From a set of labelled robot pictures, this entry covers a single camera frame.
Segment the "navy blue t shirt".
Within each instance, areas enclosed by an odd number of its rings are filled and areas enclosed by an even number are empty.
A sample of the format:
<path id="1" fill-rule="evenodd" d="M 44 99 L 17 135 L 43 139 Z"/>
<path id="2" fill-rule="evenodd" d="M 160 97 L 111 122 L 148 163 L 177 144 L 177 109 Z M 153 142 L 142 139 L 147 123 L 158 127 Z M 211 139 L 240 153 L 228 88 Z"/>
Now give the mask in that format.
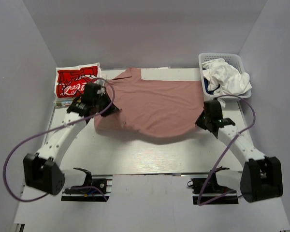
<path id="1" fill-rule="evenodd" d="M 204 79 L 204 86 L 205 86 L 206 92 L 211 95 L 213 95 L 215 90 L 217 90 L 220 87 L 220 85 L 218 85 L 215 89 L 213 90 L 210 89 L 209 82 L 207 81 L 207 79 Z"/>

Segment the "pink t shirt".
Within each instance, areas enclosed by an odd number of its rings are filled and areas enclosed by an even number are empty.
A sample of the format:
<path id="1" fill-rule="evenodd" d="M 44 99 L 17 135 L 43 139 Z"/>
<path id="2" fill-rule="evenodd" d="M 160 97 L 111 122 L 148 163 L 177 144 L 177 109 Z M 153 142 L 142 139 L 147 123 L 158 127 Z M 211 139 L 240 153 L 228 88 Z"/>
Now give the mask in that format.
<path id="1" fill-rule="evenodd" d="M 139 68 L 128 68 L 109 80 L 107 93 L 119 112 L 94 119 L 95 131 L 135 132 L 154 139 L 179 138 L 199 128 L 203 111 L 201 81 L 145 80 Z"/>

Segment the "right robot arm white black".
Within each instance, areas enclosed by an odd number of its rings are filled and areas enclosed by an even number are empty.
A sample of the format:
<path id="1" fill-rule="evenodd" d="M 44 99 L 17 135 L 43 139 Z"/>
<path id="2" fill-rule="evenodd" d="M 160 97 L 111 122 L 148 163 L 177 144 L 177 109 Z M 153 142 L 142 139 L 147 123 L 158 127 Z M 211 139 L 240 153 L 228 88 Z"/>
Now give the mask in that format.
<path id="1" fill-rule="evenodd" d="M 235 190 L 248 203 L 278 198 L 283 195 L 280 160 L 259 151 L 242 136 L 245 130 L 238 130 L 234 121 L 230 118 L 223 118 L 218 99 L 204 102 L 203 111 L 195 124 L 212 133 L 226 145 L 200 190 L 197 200 L 199 206 L 203 205 L 201 198 L 207 184 L 215 193 L 221 192 L 225 187 Z M 218 168 L 228 151 L 231 151 L 242 165 L 241 172 Z"/>

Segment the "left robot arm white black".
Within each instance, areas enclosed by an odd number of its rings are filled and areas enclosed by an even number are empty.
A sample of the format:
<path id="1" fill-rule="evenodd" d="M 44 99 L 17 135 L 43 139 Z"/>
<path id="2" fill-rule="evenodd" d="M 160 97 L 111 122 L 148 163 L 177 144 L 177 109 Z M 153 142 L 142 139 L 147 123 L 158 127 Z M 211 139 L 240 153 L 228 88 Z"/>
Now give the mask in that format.
<path id="1" fill-rule="evenodd" d="M 60 165 L 77 135 L 96 116 L 107 117 L 119 112 L 115 95 L 109 95 L 108 82 L 87 83 L 83 94 L 76 97 L 66 110 L 61 126 L 34 154 L 23 159 L 27 186 L 51 195 L 63 189 L 78 189 L 87 193 L 92 189 L 90 171 L 82 168 L 61 170 Z"/>

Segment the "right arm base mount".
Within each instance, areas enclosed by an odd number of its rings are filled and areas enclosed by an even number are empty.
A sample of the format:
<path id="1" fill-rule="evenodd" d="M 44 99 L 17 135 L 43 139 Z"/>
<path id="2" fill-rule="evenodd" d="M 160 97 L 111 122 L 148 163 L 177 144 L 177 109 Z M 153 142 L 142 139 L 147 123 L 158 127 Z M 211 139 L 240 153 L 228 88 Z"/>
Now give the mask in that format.
<path id="1" fill-rule="evenodd" d="M 198 204 L 198 198 L 202 187 L 207 179 L 208 174 L 192 174 L 189 176 L 187 182 L 187 188 L 192 191 L 193 204 Z M 221 186 L 217 183 L 216 175 L 213 174 L 211 179 L 206 184 L 203 193 L 201 195 L 200 204 L 203 204 L 212 198 L 218 197 L 221 194 L 225 194 L 223 197 L 216 199 L 207 205 L 231 205 L 239 204 L 239 196 L 235 190 L 231 190 L 228 187 Z"/>

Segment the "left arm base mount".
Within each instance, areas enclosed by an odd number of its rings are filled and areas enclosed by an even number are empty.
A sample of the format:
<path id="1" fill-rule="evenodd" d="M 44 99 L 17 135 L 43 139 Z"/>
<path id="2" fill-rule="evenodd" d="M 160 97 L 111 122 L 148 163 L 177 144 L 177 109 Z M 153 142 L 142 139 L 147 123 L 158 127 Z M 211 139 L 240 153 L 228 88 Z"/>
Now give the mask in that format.
<path id="1" fill-rule="evenodd" d="M 65 170 L 63 173 L 63 202 L 106 202 L 109 199 L 113 185 L 111 175 L 93 175 L 82 168 Z"/>

